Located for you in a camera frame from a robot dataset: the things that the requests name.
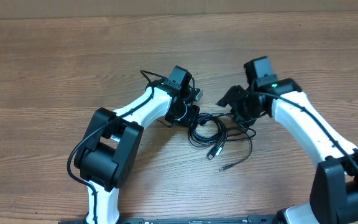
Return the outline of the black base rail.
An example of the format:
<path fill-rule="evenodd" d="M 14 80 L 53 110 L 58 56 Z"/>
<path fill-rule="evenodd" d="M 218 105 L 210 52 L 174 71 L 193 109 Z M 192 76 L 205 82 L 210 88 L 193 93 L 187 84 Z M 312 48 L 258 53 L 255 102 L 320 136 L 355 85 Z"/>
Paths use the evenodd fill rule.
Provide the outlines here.
<path fill-rule="evenodd" d="M 245 218 L 199 218 L 199 219 L 119 219 L 118 224 L 278 224 L 276 215 L 249 215 Z"/>

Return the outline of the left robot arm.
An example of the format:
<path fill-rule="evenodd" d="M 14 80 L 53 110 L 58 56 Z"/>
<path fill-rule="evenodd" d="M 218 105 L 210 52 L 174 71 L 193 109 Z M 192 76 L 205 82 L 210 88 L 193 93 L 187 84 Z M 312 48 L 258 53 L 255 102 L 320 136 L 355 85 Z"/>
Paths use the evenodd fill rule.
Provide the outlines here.
<path fill-rule="evenodd" d="M 119 221 L 119 189 L 132 171 L 144 130 L 159 118 L 169 127 L 193 126 L 202 94 L 192 74 L 175 66 L 169 77 L 148 80 L 144 93 L 127 106 L 94 112 L 67 160 L 68 175 L 88 190 L 89 210 L 80 223 Z"/>

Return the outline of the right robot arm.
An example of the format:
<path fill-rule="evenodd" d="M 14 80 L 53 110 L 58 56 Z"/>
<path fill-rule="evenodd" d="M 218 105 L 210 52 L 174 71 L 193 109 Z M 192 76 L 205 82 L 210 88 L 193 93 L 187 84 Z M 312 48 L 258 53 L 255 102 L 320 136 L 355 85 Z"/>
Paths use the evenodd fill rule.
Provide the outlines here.
<path fill-rule="evenodd" d="M 268 57 L 245 63 L 244 70 L 249 86 L 230 87 L 217 104 L 230 106 L 234 121 L 246 126 L 269 115 L 298 141 L 316 169 L 308 202 L 279 210 L 268 223 L 357 222 L 358 147 L 313 108 L 294 79 L 279 79 Z"/>

